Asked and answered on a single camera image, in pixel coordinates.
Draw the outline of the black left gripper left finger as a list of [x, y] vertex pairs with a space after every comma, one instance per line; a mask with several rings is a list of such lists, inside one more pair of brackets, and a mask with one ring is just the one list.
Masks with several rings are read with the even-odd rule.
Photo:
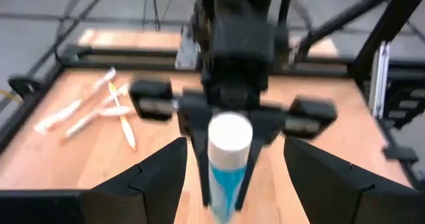
[[187, 141], [177, 138], [92, 189], [5, 190], [1, 224], [173, 223], [186, 166]]

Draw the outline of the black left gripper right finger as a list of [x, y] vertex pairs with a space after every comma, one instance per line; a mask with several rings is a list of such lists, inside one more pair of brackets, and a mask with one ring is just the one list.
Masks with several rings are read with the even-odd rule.
[[284, 158], [310, 223], [424, 224], [424, 192], [288, 137]]

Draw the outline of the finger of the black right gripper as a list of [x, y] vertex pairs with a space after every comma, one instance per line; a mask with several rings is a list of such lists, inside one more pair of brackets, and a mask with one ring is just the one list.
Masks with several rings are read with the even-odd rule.
[[208, 134], [206, 131], [192, 131], [191, 143], [197, 160], [204, 207], [208, 207], [211, 200], [211, 194], [209, 189], [208, 142]]
[[236, 211], [240, 211], [243, 207], [244, 199], [250, 184], [250, 180], [256, 165], [256, 161], [262, 149], [262, 146], [265, 144], [266, 131], [262, 124], [253, 125], [253, 137], [250, 146], [250, 152], [248, 155], [248, 161], [246, 165], [246, 172], [244, 179], [242, 180], [238, 198], [234, 205]]

